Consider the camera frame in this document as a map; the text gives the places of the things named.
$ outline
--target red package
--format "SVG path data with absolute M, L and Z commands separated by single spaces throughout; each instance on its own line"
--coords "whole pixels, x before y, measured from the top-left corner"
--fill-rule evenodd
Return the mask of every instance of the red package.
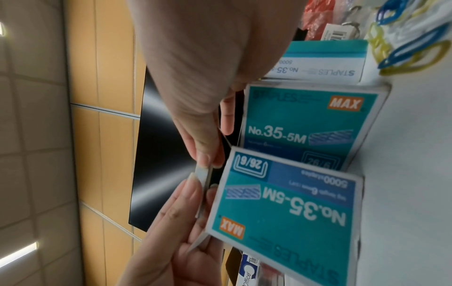
M 308 30 L 305 41 L 319 41 L 326 24 L 333 22 L 336 0 L 309 0 L 303 14 L 302 30 Z

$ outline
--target fingernail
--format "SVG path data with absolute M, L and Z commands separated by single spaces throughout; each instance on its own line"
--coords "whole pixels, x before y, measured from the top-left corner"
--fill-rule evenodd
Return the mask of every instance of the fingernail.
M 196 190 L 196 184 L 199 182 L 198 176 L 195 173 L 190 173 L 187 182 L 180 193 L 181 196 L 190 198 Z
M 198 163 L 202 168 L 208 169 L 210 167 L 210 156 L 206 153 L 197 151 L 196 163 Z

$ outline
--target max logo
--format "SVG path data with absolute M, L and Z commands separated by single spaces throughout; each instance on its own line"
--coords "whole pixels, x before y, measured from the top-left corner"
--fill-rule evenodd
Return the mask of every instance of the max logo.
M 360 111 L 364 98 L 333 95 L 328 104 L 328 109 Z
M 220 230 L 238 239 L 243 239 L 243 235 L 245 233 L 245 226 L 230 219 L 227 219 L 225 217 L 222 217 Z

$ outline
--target fluorescent light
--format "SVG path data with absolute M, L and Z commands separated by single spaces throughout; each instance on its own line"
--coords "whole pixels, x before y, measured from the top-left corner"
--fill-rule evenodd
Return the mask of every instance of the fluorescent light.
M 3 257 L 0 259 L 0 268 L 2 268 L 5 265 L 10 264 L 13 261 L 16 261 L 17 259 L 29 254 L 30 252 L 35 251 L 38 249 L 38 243 L 30 244 L 29 246 L 26 246 L 20 250 L 17 250 L 14 253 L 11 253 L 10 255 Z

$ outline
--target hand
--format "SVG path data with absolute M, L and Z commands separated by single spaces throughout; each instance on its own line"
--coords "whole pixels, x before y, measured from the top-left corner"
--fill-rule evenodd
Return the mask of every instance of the hand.
M 223 243 L 211 237 L 187 253 L 204 229 L 217 188 L 207 191 L 204 214 L 201 183 L 194 173 L 179 184 L 147 231 L 117 286 L 221 286 Z
M 147 67 L 193 159 L 221 167 L 235 92 L 287 49 L 305 0 L 128 0 Z

